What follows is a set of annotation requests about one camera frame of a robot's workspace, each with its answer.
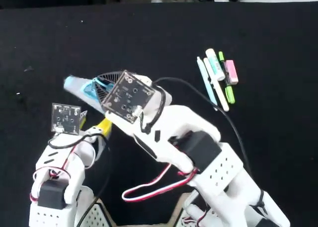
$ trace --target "black tabletop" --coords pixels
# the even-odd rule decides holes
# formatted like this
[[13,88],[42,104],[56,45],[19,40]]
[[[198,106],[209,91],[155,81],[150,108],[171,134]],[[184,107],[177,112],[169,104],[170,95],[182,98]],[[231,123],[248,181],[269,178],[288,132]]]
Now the black tabletop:
[[[88,109],[63,91],[69,74],[94,77],[127,69],[157,79],[175,76],[205,92],[196,57],[208,48],[235,61],[239,83],[229,115],[243,138],[255,181],[293,226],[315,226],[317,206],[318,3],[192,3],[60,7],[0,11],[0,192],[2,226],[27,226],[32,173],[51,137],[51,103]],[[174,103],[216,125],[241,156],[224,117],[191,90],[161,83]],[[113,171],[102,199],[119,225],[166,222],[180,193],[124,203],[129,187],[162,169],[114,128]],[[105,153],[86,174],[95,192]],[[174,181],[173,171],[162,185]]]

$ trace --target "green highlighter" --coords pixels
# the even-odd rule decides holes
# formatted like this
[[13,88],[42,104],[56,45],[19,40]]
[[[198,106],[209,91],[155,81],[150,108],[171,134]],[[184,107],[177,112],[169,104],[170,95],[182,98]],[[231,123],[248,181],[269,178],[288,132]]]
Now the green highlighter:
[[232,86],[231,86],[231,83],[230,83],[229,74],[228,74],[228,72],[226,70],[226,65],[225,65],[225,61],[224,61],[223,52],[219,52],[219,59],[220,59],[222,70],[223,70],[223,72],[225,74],[225,83],[226,83],[225,95],[227,97],[228,103],[229,104],[234,104],[235,103],[235,98],[234,98],[233,89],[232,89]]

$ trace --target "pink eraser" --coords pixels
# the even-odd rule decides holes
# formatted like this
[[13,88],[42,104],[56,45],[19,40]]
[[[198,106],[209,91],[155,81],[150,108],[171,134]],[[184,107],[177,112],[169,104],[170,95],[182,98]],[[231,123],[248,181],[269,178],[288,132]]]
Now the pink eraser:
[[233,60],[227,60],[225,62],[226,70],[229,74],[229,80],[231,84],[237,84],[238,83],[238,75],[237,71],[235,70],[234,61]]

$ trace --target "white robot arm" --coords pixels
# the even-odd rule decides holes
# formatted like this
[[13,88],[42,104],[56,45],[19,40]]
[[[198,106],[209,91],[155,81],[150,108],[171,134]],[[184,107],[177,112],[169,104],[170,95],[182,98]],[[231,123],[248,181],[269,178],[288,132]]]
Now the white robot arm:
[[85,169],[100,158],[110,130],[111,123],[105,119],[97,126],[79,131],[79,135],[60,133],[49,141],[33,174],[30,227],[74,227],[78,224],[94,199],[93,191],[82,185]]
[[[123,72],[112,91],[100,99],[105,117],[133,136],[156,161],[170,163],[183,173],[197,171],[188,184],[218,216],[204,226],[254,227],[261,226],[262,219],[271,226],[290,226],[269,194],[245,171],[230,145],[220,142],[215,126],[188,107],[170,105],[172,99],[166,91],[141,81]],[[151,98],[144,95],[150,90],[154,93]],[[191,206],[185,208],[195,219]]]

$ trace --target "marker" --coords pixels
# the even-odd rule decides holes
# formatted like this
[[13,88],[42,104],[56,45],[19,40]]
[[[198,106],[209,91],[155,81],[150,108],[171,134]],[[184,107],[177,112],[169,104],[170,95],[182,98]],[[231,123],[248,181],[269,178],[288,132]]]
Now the marker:
[[231,86],[229,74],[228,74],[228,72],[226,70],[226,64],[224,62],[223,52],[219,52],[219,58],[220,58],[220,63],[221,63],[222,70],[224,71],[224,74],[225,74],[225,83],[226,83],[225,95],[227,97],[228,102],[230,104],[234,104],[235,103],[235,98],[234,98],[233,89],[232,89],[232,86]]
[[201,72],[202,79],[203,79],[204,84],[205,84],[205,88],[207,89],[209,98],[210,98],[212,103],[214,103],[215,105],[218,105],[217,100],[215,99],[212,87],[211,87],[210,82],[209,82],[209,75],[208,75],[207,70],[205,68],[205,65],[204,65],[203,61],[200,59],[200,57],[197,57],[197,63],[198,63],[198,67],[199,67],[200,72]]
[[217,55],[215,54],[214,50],[212,48],[210,48],[210,49],[205,51],[205,54],[207,55],[207,58],[208,58],[210,65],[212,67],[211,69],[213,70],[217,80],[224,80],[225,75],[222,71],[219,60],[218,60]]
[[[204,62],[206,67],[211,68],[211,64],[207,58],[204,58],[203,62]],[[210,75],[210,79],[211,79],[211,84],[213,84],[213,86],[214,86],[214,89],[219,97],[220,103],[221,103],[224,111],[229,111],[229,109],[230,109],[229,105],[227,103],[227,100],[224,97],[224,94],[223,94],[222,89],[220,87],[220,84],[217,80],[217,77],[215,76],[215,74],[213,72],[209,75]]]

